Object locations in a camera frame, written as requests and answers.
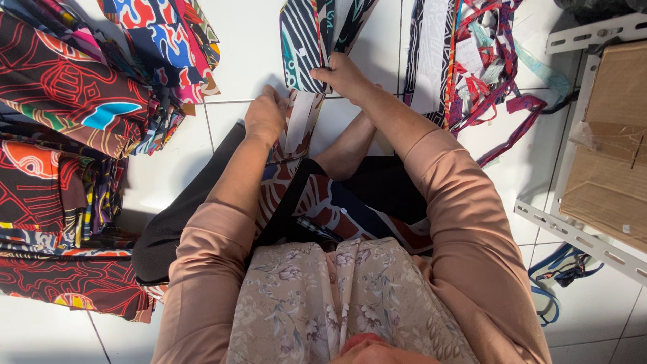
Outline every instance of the white tile floor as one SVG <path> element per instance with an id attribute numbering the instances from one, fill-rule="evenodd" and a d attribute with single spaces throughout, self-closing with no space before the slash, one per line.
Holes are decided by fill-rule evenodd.
<path id="1" fill-rule="evenodd" d="M 77 2 L 90 9 L 89 14 L 98 16 L 97 21 L 104 21 L 95 9 L 95 1 Z M 279 37 L 272 30 L 284 2 L 257 1 L 254 11 L 250 11 L 246 1 L 200 0 L 221 40 L 222 62 L 215 79 L 223 94 L 206 98 L 204 107 L 197 108 L 197 116 L 185 121 L 163 151 L 152 157 L 131 158 L 122 225 L 142 229 L 168 206 L 207 163 L 236 120 L 244 118 L 249 101 L 263 84 L 270 83 L 287 94 Z M 372 81 L 392 93 L 402 92 L 413 3 L 381 0 L 351 53 Z M 516 19 L 513 33 L 526 40 L 524 48 L 575 82 L 581 52 L 543 54 L 548 33 L 570 27 L 573 20 L 550 0 L 525 0 Z M 531 27 L 526 25 L 524 29 L 522 21 Z M 516 82 L 523 93 L 554 98 L 524 65 L 519 66 Z M 560 244 L 553 235 L 513 214 L 514 200 L 520 197 L 535 207 L 546 208 L 558 150 L 573 109 L 571 106 L 570 112 L 565 108 L 541 116 L 499 164 L 485 170 L 510 211 L 512 233 L 527 267 Z M 326 100 L 311 153 L 315 155 L 329 145 L 357 112 L 358 108 L 346 100 Z M 502 106 L 492 125 L 467 128 L 459 141 L 478 158 L 504 141 L 526 115 L 527 111 L 508 115 Z M 388 154 L 389 149 L 388 143 L 378 138 L 370 154 Z M 560 320 L 545 329 L 555 363 L 647 362 L 647 289 L 605 267 L 592 277 L 576 280 L 568 288 L 557 287 L 554 292 L 564 306 Z M 11 313 L 1 324 L 0 363 L 113 364 L 150 360 L 164 309 L 159 305 L 152 323 L 142 324 L 109 315 L 70 312 L 61 306 L 16 297 L 1 296 L 0 308 Z"/>

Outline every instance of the pink long sleeve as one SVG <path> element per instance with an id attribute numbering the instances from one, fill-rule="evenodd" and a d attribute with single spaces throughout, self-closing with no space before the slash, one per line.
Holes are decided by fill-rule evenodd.
<path id="1" fill-rule="evenodd" d="M 404 166 L 431 221 L 433 259 L 416 263 L 474 354 L 482 363 L 550 363 L 528 274 L 491 180 L 443 130 L 418 141 Z"/>
<path id="2" fill-rule="evenodd" d="M 224 362 L 255 231 L 249 217 L 230 207 L 198 208 L 169 269 L 152 363 Z"/>

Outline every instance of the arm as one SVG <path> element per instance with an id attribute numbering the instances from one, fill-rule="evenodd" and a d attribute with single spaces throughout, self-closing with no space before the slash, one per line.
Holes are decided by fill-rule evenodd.
<path id="1" fill-rule="evenodd" d="M 491 180 L 447 132 L 374 86 L 343 54 L 313 72 L 359 105 L 427 200 L 429 278 L 483 363 L 550 362 L 519 248 Z"/>
<path id="2" fill-rule="evenodd" d="M 245 116 L 245 139 L 186 224 L 152 363 L 218 363 L 229 346 L 234 309 L 254 238 L 261 176 L 285 123 L 287 100 L 271 87 Z"/>

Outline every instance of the foot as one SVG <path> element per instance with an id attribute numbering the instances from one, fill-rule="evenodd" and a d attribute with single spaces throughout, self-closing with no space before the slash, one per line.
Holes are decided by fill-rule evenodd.
<path id="1" fill-rule="evenodd" d="M 313 160 L 335 181 L 349 179 L 368 153 L 376 132 L 373 123 L 360 112 L 337 140 Z"/>

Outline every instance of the white metal rack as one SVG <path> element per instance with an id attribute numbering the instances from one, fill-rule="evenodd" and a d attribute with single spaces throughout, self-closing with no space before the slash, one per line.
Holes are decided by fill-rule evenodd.
<path id="1" fill-rule="evenodd" d="M 546 54 L 585 49 L 588 48 L 589 44 L 602 44 L 615 36 L 620 37 L 622 41 L 647 38 L 647 14 L 630 14 L 552 33 L 548 36 Z M 599 65 L 600 58 L 598 56 L 591 55 L 587 57 L 582 86 L 575 112 L 573 113 L 573 122 L 569 134 L 584 119 L 584 113 L 591 97 L 593 80 Z M 629 253 L 637 251 L 632 247 L 628 247 L 628 245 L 620 249 L 612 245 L 614 241 L 612 238 L 603 234 L 593 236 L 585 233 L 578 227 L 573 226 L 581 226 L 581 223 L 577 223 L 559 213 L 559 206 L 566 189 L 566 182 L 573 165 L 573 159 L 575 158 L 575 143 L 567 141 L 565 145 L 562 145 L 560 155 L 562 155 L 562 162 L 561 165 L 557 166 L 559 172 L 556 176 L 553 200 L 549 204 L 550 211 L 541 211 L 517 199 L 514 212 L 605 264 L 613 266 L 643 286 L 647 286 L 647 262 L 636 257 L 636 255 L 647 255 L 642 255 L 639 252 Z"/>

